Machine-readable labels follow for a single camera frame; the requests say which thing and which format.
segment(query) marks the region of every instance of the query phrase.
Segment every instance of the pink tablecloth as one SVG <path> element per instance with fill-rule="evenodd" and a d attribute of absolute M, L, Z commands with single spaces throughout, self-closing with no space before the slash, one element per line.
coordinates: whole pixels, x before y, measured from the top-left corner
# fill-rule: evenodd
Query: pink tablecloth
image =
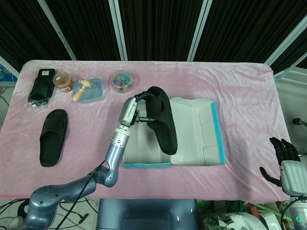
<path fill-rule="evenodd" d="M 80 104 L 72 92 L 56 90 L 48 108 L 25 107 L 40 68 L 66 71 L 79 78 L 100 78 L 100 101 Z M 118 94 L 109 85 L 113 72 L 131 72 L 134 85 Z M 0 132 L 0 197 L 29 197 L 38 187 L 76 180 L 105 158 L 109 138 L 119 125 L 123 103 L 150 86 L 169 97 L 211 98 L 217 103 L 227 164 L 168 169 L 124 169 L 112 188 L 102 185 L 90 197 L 197 198 L 270 202 L 288 197 L 261 177 L 263 166 L 279 177 L 269 138 L 289 140 L 272 70 L 253 63 L 41 61 L 26 63 Z M 39 136 L 47 114 L 65 109 L 69 127 L 60 162 L 51 168 L 39 163 Z"/>

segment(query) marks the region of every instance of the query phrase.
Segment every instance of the black slide sandal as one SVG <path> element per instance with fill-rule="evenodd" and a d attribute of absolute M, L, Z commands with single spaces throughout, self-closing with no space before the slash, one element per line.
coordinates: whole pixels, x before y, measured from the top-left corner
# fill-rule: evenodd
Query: black slide sandal
<path fill-rule="evenodd" d="M 174 155 L 177 152 L 177 135 L 169 98 L 156 86 L 150 87 L 147 92 L 156 96 L 145 98 L 147 117 L 155 119 L 147 125 L 154 131 L 162 152 Z"/>
<path fill-rule="evenodd" d="M 54 166 L 61 155 L 68 118 L 65 110 L 56 109 L 48 114 L 40 135 L 39 160 L 43 167 Z"/>

